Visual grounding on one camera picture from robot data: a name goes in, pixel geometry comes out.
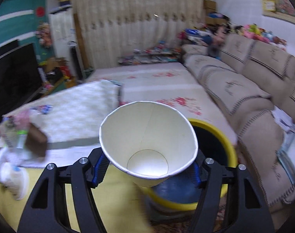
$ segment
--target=picture frame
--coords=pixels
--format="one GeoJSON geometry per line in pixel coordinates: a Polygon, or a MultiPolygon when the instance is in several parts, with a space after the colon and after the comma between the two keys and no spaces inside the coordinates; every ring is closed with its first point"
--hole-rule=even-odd
{"type": "Polygon", "coordinates": [[[295,9],[289,0],[262,0],[263,15],[295,24],[295,9]]]}

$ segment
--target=beige curtain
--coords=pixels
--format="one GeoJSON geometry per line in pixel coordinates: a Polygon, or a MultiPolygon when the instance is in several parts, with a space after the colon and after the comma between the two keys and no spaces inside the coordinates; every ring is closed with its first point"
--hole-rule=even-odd
{"type": "Polygon", "coordinates": [[[119,56],[144,50],[202,19],[203,0],[72,0],[89,63],[95,68],[117,66],[119,56]]]}

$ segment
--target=beige sofa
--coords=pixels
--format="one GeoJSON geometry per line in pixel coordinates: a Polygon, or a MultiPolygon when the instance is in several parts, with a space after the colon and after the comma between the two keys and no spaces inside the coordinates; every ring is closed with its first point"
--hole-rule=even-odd
{"type": "MultiPolygon", "coordinates": [[[[191,48],[183,49],[187,53],[191,48]]],[[[192,49],[184,65],[237,133],[238,150],[258,180],[271,211],[291,203],[295,186],[276,157],[283,130],[270,110],[276,105],[295,122],[295,57],[236,34],[227,37],[221,50],[222,61],[194,52],[192,49]]]]}

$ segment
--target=yellow trash can rim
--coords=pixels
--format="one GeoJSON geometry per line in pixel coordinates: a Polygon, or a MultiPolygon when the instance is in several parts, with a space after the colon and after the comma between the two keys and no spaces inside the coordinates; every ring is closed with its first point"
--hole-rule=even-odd
{"type": "MultiPolygon", "coordinates": [[[[188,119],[191,125],[203,128],[210,133],[212,133],[222,144],[225,153],[227,155],[227,161],[228,161],[228,166],[229,167],[236,167],[238,164],[237,160],[237,154],[232,146],[231,142],[229,139],[223,134],[222,131],[220,131],[217,127],[211,125],[210,123],[207,123],[205,121],[201,121],[198,119],[188,119]]],[[[161,206],[164,206],[166,208],[174,209],[177,211],[191,211],[195,210],[197,207],[197,202],[196,203],[189,203],[189,204],[182,204],[182,203],[176,203],[172,202],[166,199],[163,199],[162,197],[159,197],[152,188],[150,187],[140,187],[140,189],[143,191],[144,194],[146,194],[148,197],[150,197],[154,202],[157,204],[160,204],[161,206]]],[[[220,197],[224,197],[225,194],[227,193],[227,184],[222,185],[221,188],[221,195],[220,197]]]]}

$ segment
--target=trash can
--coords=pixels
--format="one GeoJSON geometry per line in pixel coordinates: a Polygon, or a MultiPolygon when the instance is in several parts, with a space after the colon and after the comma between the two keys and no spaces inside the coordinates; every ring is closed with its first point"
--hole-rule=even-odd
{"type": "MultiPolygon", "coordinates": [[[[189,119],[189,122],[197,136],[198,149],[206,157],[213,158],[223,166],[237,166],[236,151],[218,128],[197,119],[189,119]]],[[[201,189],[195,188],[195,184],[186,171],[170,177],[154,187],[140,188],[159,209],[164,208],[167,212],[170,210],[195,210],[201,194],[201,189]]],[[[221,189],[221,197],[224,197],[226,192],[227,184],[224,184],[221,189]]]]}

